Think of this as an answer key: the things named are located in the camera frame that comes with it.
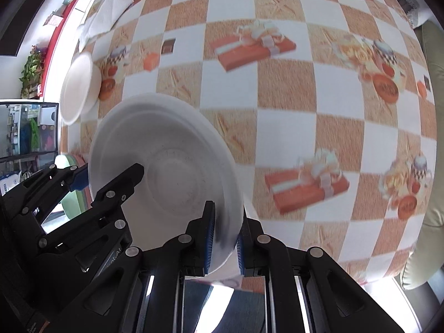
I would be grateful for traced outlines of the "green square plate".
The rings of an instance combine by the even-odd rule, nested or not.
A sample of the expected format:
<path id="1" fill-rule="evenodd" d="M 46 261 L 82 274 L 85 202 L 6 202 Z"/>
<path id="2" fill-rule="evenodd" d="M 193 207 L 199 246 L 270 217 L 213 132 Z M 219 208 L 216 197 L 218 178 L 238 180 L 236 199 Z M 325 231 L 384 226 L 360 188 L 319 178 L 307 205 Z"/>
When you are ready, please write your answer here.
<path id="1" fill-rule="evenodd" d="M 65 155 L 61 154 L 56 157 L 55 164 L 57 168 L 66 168 L 72 165 L 67 155 L 68 153 Z M 81 191 L 73 191 L 68 193 L 61 200 L 61 205 L 65 212 L 65 215 L 67 215 L 67 217 L 72 220 L 76 216 L 90 209 L 91 202 L 92 198 L 90 195 L 90 190 L 87 187 Z"/>

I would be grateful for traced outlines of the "glass display cabinet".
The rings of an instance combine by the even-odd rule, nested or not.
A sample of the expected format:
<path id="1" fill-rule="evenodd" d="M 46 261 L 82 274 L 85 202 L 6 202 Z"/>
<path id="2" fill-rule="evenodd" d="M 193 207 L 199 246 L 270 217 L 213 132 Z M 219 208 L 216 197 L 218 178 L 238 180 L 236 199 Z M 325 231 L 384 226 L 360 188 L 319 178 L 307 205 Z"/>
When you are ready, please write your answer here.
<path id="1" fill-rule="evenodd" d="M 1 170 L 37 172 L 54 163 L 59 105 L 38 100 L 1 101 Z"/>

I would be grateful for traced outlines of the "checkered patterned tablecloth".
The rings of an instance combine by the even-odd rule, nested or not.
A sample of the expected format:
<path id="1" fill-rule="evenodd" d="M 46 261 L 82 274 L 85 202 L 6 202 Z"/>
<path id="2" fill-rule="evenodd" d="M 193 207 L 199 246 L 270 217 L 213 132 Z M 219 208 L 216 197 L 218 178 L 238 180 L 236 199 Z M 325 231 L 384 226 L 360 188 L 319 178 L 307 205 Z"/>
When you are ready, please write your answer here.
<path id="1" fill-rule="evenodd" d="M 135 0 L 85 47 L 105 99 L 62 127 L 86 157 L 117 104 L 162 93 L 221 134 L 270 234 L 360 283 L 399 274 L 430 199 L 437 121 L 397 0 Z"/>

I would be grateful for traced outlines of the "white round plate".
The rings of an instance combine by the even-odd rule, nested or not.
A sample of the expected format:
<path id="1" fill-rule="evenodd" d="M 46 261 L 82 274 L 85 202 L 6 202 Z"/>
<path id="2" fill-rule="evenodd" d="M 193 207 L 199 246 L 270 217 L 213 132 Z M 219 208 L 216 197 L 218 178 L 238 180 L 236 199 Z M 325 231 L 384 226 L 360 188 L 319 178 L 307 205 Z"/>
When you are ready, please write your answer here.
<path id="1" fill-rule="evenodd" d="M 212 201 L 208 272 L 219 269 L 235 249 L 244 203 L 234 158 L 218 131 L 180 99 L 160 93 L 134 96 L 113 107 L 95 132 L 89 159 L 92 195 L 135 163 L 145 172 L 122 205 L 133 245 L 161 247 L 183 234 Z"/>
<path id="2" fill-rule="evenodd" d="M 66 125 L 75 123 L 95 105 L 102 84 L 102 74 L 88 51 L 71 64 L 62 84 L 60 113 Z"/>

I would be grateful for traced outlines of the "white napkin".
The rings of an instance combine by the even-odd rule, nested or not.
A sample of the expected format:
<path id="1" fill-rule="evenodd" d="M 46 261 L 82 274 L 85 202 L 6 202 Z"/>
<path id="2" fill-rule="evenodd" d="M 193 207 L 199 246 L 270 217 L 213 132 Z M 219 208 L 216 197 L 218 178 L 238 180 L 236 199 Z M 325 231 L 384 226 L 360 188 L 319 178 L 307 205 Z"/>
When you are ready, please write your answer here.
<path id="1" fill-rule="evenodd" d="M 103 0 L 98 11 L 78 27 L 78 49 L 81 52 L 90 38 L 109 32 L 133 0 Z"/>

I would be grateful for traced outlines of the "red trimmed white counter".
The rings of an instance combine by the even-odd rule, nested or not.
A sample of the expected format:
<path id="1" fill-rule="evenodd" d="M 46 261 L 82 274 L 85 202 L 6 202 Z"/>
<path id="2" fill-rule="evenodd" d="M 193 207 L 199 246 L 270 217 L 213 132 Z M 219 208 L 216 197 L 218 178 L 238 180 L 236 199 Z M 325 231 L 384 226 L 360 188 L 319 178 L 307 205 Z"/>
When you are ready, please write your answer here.
<path id="1" fill-rule="evenodd" d="M 64 12 L 62 20 L 54 29 L 44 61 L 44 70 L 38 90 L 40 100 L 59 100 L 62 83 L 72 63 L 80 33 L 78 27 L 87 19 L 87 13 L 94 0 L 72 0 Z"/>

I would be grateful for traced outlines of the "pink square plate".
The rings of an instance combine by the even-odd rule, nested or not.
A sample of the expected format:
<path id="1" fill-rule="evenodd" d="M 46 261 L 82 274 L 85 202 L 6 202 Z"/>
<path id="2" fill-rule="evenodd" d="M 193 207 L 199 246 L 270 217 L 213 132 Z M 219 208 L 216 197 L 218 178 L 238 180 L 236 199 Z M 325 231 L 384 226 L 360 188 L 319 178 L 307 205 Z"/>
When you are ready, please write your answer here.
<path id="1" fill-rule="evenodd" d="M 77 167 L 82 167 L 87 164 L 82 156 L 76 154 L 68 154 L 67 157 L 72 165 L 77 165 Z"/>

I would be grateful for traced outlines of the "green potted plant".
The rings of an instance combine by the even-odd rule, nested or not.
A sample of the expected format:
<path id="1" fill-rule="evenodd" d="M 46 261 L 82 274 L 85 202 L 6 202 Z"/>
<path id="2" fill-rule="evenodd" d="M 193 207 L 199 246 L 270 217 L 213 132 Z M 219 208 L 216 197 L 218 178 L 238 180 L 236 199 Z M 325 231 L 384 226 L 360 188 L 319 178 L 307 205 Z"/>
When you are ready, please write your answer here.
<path id="1" fill-rule="evenodd" d="M 44 59 L 45 53 L 33 45 L 20 77 L 22 99 L 35 99 L 38 96 L 38 86 L 41 84 L 44 71 Z"/>

